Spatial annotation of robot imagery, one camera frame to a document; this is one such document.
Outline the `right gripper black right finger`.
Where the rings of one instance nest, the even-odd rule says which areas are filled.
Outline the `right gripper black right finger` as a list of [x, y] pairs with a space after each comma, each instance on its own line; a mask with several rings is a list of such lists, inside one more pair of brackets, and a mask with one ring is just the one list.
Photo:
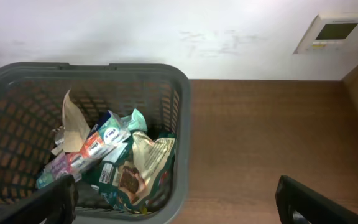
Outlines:
[[358, 214], [287, 175], [279, 178], [275, 201], [282, 223], [358, 223]]

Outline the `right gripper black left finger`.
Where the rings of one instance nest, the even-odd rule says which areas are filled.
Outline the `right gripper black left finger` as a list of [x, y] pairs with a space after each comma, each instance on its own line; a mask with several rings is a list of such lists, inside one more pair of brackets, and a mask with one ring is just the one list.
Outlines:
[[76, 218], [78, 190], [72, 175], [37, 190], [29, 198], [0, 209], [0, 224], [63, 223]]

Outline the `brown white snack pouch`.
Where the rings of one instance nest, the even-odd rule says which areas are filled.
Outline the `brown white snack pouch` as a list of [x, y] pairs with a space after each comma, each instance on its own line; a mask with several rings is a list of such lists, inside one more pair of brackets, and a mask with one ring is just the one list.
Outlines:
[[52, 149], [54, 156], [61, 152], [79, 152], [90, 133], [90, 127], [83, 113], [71, 101], [70, 91], [68, 90], [63, 98], [62, 125], [53, 130], [56, 144], [56, 147]]

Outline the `green coffee bean bag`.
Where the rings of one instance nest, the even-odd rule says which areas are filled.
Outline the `green coffee bean bag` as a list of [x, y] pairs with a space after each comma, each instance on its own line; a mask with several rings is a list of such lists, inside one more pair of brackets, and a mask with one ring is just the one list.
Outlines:
[[160, 133], [153, 140], [135, 131], [116, 150], [82, 174], [115, 210], [146, 214], [156, 212], [172, 191], [176, 135]]

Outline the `multicolour tissue pack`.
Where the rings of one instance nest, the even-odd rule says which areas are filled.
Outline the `multicolour tissue pack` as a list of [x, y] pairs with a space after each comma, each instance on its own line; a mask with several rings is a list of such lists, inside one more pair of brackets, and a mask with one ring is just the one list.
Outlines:
[[129, 137], [131, 119], [131, 115], [120, 118], [108, 111], [91, 129], [78, 152], [60, 152], [44, 167], [36, 181], [37, 188], [41, 189], [65, 175], [72, 175], [75, 182], [81, 180], [82, 173]]

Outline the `light teal small packet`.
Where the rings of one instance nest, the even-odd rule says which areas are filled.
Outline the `light teal small packet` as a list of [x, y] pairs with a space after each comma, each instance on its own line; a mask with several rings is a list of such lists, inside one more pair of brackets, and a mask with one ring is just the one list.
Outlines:
[[121, 121], [129, 131], [147, 132], [146, 120], [138, 109], [134, 109], [130, 115], [122, 117]]

